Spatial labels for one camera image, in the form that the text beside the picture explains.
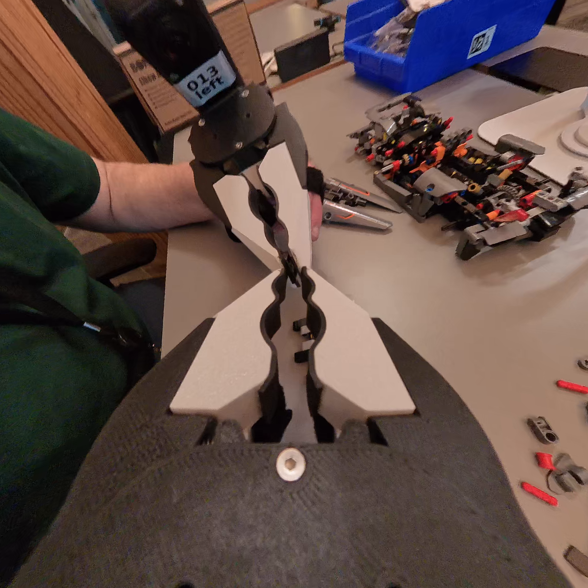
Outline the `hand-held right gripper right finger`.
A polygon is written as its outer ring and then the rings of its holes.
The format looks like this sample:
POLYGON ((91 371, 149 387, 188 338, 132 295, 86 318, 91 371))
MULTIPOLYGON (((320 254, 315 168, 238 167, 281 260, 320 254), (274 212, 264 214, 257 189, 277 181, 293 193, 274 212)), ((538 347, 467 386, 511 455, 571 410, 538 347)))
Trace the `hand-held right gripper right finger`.
POLYGON ((300 274, 312 344, 307 403, 324 419, 413 415, 410 397, 378 330, 354 301, 310 268, 300 274))

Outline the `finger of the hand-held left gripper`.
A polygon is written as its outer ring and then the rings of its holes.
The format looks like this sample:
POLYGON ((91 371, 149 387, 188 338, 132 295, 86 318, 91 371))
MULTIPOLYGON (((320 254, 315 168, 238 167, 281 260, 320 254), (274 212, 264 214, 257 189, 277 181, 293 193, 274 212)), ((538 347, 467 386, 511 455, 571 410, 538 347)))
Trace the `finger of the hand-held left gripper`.
POLYGON ((271 199, 273 242, 297 270, 312 265, 311 205, 300 184, 286 143, 270 148, 259 165, 259 177, 271 199))
POLYGON ((279 270, 282 262, 266 235, 266 224, 252 208, 256 189, 244 176, 224 176, 214 184, 220 205, 237 237, 269 270, 279 270))

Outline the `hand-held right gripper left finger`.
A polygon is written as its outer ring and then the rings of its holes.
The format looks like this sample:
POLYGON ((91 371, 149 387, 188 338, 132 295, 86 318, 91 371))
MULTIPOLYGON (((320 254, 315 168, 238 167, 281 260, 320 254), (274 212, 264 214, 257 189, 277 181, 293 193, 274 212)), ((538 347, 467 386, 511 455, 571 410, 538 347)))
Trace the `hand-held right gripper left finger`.
POLYGON ((259 390, 270 375, 272 351, 262 335, 262 314, 277 301, 276 270, 221 310, 171 404, 175 415, 259 419, 259 390))

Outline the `black lego frame assembly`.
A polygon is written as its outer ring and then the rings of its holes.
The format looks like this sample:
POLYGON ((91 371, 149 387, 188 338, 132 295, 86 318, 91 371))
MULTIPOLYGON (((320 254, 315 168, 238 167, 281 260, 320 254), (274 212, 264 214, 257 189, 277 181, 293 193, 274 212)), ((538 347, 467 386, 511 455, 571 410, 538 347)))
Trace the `black lego frame assembly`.
POLYGON ((298 319, 292 323, 292 329, 302 337, 300 349, 294 354, 294 361, 296 364, 304 364, 308 362, 309 352, 314 345, 314 337, 306 324, 306 319, 298 319))

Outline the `dark grey lego brick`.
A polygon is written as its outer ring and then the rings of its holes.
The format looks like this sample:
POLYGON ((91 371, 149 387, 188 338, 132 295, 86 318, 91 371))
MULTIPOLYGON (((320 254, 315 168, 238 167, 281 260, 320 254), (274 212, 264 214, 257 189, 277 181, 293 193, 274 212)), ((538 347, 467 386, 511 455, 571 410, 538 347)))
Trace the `dark grey lego brick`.
POLYGON ((290 251, 279 252, 279 257, 288 277, 288 280, 295 288, 300 287, 300 271, 294 255, 290 251))

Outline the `person's left forearm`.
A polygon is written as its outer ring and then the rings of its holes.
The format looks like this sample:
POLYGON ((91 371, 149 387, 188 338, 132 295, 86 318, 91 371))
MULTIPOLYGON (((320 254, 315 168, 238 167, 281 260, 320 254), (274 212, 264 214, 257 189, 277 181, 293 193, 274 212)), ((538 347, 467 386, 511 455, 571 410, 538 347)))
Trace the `person's left forearm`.
POLYGON ((105 162, 93 158, 98 195, 82 215, 58 224, 100 233, 148 233, 214 220, 188 163, 105 162))

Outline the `partly built lego car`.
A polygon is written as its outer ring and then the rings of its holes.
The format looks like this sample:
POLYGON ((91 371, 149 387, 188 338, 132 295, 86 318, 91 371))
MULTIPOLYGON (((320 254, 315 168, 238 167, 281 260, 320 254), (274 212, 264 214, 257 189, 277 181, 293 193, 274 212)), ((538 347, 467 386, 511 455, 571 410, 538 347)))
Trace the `partly built lego car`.
POLYGON ((348 134, 355 153, 375 166, 374 183, 416 221, 441 215, 456 230, 462 261, 509 242, 540 242, 587 209, 587 174, 575 168, 561 188, 526 172, 542 145, 500 136, 489 154, 470 145, 471 129, 450 132, 453 118, 427 112, 404 94, 365 113, 367 125, 348 134))

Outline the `pile of loose lego pieces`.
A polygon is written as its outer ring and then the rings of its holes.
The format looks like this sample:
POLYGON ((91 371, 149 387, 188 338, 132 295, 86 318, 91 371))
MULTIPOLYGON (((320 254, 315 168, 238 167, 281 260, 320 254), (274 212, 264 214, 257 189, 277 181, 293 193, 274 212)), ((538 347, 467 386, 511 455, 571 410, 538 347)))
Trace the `pile of loose lego pieces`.
MULTIPOLYGON (((577 366, 587 372, 587 357, 577 360, 577 366)), ((587 397, 587 386, 558 379, 555 386, 560 390, 582 394, 587 397)), ((527 418, 527 426, 537 441, 545 446, 555 446, 559 436, 543 416, 527 418)), ((552 508, 559 506, 558 496, 573 496, 587 492, 587 467, 579 465, 568 453, 535 452, 537 467, 545 475, 546 490, 526 481, 519 484, 525 494, 540 500, 552 508)), ((563 552, 564 560, 579 574, 587 578, 587 554, 569 545, 563 552)))

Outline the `person's left hand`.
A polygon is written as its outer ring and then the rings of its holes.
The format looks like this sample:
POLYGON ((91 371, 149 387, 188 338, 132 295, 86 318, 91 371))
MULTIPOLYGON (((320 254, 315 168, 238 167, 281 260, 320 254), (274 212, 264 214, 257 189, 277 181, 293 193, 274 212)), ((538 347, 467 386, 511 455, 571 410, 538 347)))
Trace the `person's left hand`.
POLYGON ((323 201, 320 195, 308 191, 310 210, 311 210, 311 239, 315 242, 319 238, 320 228, 323 218, 323 201))

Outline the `cardboard box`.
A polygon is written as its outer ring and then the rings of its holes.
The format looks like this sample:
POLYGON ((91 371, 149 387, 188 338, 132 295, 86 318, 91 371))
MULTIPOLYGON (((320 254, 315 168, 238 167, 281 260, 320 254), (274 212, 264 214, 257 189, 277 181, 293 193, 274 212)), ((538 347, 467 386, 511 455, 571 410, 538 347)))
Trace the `cardboard box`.
MULTIPOLYGON (((266 77, 245 1, 215 1, 208 4, 208 11, 245 84, 264 85, 266 77)), ((137 98, 162 134, 196 117, 195 108, 129 42, 115 46, 113 51, 137 98)))

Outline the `small black device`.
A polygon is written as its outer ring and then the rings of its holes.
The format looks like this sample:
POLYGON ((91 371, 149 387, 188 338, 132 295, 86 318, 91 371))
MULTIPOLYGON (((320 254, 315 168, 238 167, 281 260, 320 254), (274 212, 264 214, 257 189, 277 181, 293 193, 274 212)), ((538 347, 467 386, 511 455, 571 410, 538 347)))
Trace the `small black device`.
POLYGON ((274 55, 278 77, 283 84, 290 82, 330 62, 329 32, 319 28, 277 47, 274 55))

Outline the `black office chair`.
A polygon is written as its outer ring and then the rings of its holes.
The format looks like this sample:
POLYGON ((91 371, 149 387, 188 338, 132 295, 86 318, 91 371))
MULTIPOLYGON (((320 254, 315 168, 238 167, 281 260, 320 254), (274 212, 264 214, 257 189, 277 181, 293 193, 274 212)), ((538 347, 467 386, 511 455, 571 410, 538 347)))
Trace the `black office chair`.
POLYGON ((134 238, 101 246, 82 254, 82 258, 92 279, 111 287, 114 278, 150 264, 156 254, 153 239, 134 238))

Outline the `clear plastic bags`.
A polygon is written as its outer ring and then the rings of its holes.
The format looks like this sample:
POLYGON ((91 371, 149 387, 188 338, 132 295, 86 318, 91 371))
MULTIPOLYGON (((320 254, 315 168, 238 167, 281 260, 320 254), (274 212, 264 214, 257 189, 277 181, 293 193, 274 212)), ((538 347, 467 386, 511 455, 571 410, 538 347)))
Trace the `clear plastic bags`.
POLYGON ((404 58, 415 32, 418 16, 445 1, 402 1, 403 9, 371 37, 369 47, 376 52, 404 58))

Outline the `wooden partition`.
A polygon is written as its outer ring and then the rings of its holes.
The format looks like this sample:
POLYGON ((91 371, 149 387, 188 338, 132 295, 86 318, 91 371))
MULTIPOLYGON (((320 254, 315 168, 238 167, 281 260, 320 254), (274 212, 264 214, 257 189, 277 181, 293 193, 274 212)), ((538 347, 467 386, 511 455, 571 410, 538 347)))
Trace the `wooden partition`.
POLYGON ((146 163, 32 1, 1 1, 1 109, 95 159, 146 163))

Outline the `blue storage bin white label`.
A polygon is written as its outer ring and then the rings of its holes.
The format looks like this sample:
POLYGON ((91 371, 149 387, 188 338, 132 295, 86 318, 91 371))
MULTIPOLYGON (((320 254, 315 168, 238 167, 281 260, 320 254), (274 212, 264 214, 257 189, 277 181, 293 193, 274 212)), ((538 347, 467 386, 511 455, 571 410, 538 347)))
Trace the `blue storage bin white label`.
POLYGON ((357 1, 346 12, 344 59, 357 77, 395 92, 421 90, 534 39, 555 1, 446 1, 422 11, 404 55, 371 48, 401 1, 357 1))

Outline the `white rounded board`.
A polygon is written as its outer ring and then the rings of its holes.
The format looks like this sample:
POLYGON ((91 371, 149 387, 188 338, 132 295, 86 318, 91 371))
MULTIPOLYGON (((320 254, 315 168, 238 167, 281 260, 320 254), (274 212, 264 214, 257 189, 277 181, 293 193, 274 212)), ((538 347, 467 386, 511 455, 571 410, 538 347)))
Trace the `white rounded board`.
POLYGON ((587 158, 566 151, 559 142, 561 132, 580 120, 579 110, 586 96, 586 87, 552 94, 535 104, 484 122, 477 133, 492 145, 501 136, 511 134, 542 146, 544 154, 536 156, 530 167, 564 185, 577 168, 587 173, 587 158))

